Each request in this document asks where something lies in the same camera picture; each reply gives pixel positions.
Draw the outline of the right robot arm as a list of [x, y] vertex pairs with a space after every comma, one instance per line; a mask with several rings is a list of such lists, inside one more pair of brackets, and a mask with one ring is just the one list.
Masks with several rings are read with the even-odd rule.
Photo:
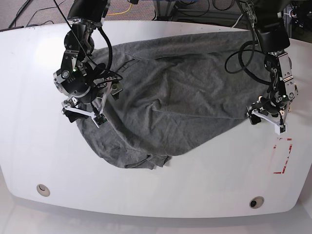
[[[70, 122], [91, 118], [99, 127], [107, 121], [104, 115], [107, 96], [117, 99], [123, 90], [120, 85], [123, 77], [111, 70], [113, 48], [102, 29], [109, 6], [108, 0], [76, 0], [65, 17], [70, 30], [64, 39], [65, 51], [61, 67], [54, 73], [54, 84], [67, 96], [62, 113]], [[91, 58], [95, 30], [107, 43], [107, 63], [97, 64]]]

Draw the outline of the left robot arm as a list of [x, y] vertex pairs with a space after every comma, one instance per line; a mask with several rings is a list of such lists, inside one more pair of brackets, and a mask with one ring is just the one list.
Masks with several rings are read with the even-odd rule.
[[[247, 117], [252, 125], [263, 119], [274, 125], [275, 132], [287, 132], [286, 117], [290, 104], [297, 95], [297, 86], [292, 75], [292, 62], [285, 51], [290, 46], [290, 39], [285, 28], [284, 9], [288, 0], [238, 0], [237, 5], [246, 18], [252, 33], [252, 40], [244, 43], [235, 53], [244, 71], [254, 81], [268, 87], [267, 97], [247, 107]], [[253, 74], [248, 66], [251, 60], [243, 61], [243, 53], [249, 51], [253, 56], [256, 46], [264, 54], [264, 67], [270, 73], [270, 81], [265, 81]]]

